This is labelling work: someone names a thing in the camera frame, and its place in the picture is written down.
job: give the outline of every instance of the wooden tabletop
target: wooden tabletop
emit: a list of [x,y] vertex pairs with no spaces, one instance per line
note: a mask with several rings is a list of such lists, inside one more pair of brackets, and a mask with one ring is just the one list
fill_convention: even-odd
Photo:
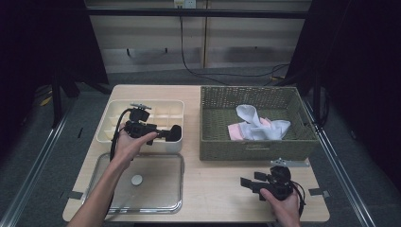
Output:
[[[253,179],[255,171],[270,173],[267,161],[201,161],[200,160],[200,86],[118,85],[109,102],[117,99],[176,99],[184,103],[183,206],[176,214],[110,215],[107,220],[132,222],[269,222],[275,221],[270,206],[259,201],[257,194],[239,185],[239,178]],[[94,173],[98,157],[110,150],[94,139],[73,188],[84,192]],[[306,193],[301,221],[325,222],[329,219],[323,196],[309,195],[308,189],[319,188],[312,167],[293,167],[291,178]],[[69,199],[63,218],[69,221],[82,201]]]

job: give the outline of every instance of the round white object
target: round white object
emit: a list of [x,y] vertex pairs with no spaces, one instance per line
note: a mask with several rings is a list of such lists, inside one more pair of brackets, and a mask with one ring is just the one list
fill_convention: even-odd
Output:
[[141,184],[141,182],[143,181],[143,178],[141,175],[135,175],[132,177],[131,179],[131,183],[135,186]]

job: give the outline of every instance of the white plastic bin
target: white plastic bin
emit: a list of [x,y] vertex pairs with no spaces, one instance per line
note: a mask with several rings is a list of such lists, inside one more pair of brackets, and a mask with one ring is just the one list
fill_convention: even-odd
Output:
[[[171,130],[173,125],[181,126],[182,129],[182,137],[179,141],[166,142],[165,138],[157,138],[152,146],[143,145],[141,152],[180,152],[183,143],[183,102],[180,100],[113,100],[106,107],[106,113],[96,133],[96,140],[104,146],[112,145],[118,118],[125,110],[132,108],[131,103],[150,107],[151,110],[146,110],[150,113],[147,123],[157,125],[158,130]],[[126,113],[121,123],[128,121],[129,116],[130,113]]]

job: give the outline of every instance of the wicker basket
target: wicker basket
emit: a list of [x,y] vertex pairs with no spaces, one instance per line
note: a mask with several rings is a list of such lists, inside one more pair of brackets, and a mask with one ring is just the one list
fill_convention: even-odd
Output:
[[[200,159],[220,161],[306,159],[320,144],[294,87],[202,86]],[[227,126],[242,122],[235,108],[253,105],[260,117],[291,123],[283,140],[232,141]]]

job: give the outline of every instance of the human hand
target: human hand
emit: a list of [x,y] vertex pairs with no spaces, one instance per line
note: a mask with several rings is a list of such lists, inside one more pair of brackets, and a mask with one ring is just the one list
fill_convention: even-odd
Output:
[[301,226],[299,215],[300,203],[295,190],[284,201],[277,200],[266,188],[260,189],[260,194],[270,203],[272,213],[283,227]]
[[130,137],[124,129],[125,124],[120,125],[120,135],[113,161],[118,162],[124,169],[130,166],[131,160],[138,155],[141,147],[147,142],[156,138],[157,133],[151,132],[139,138]]

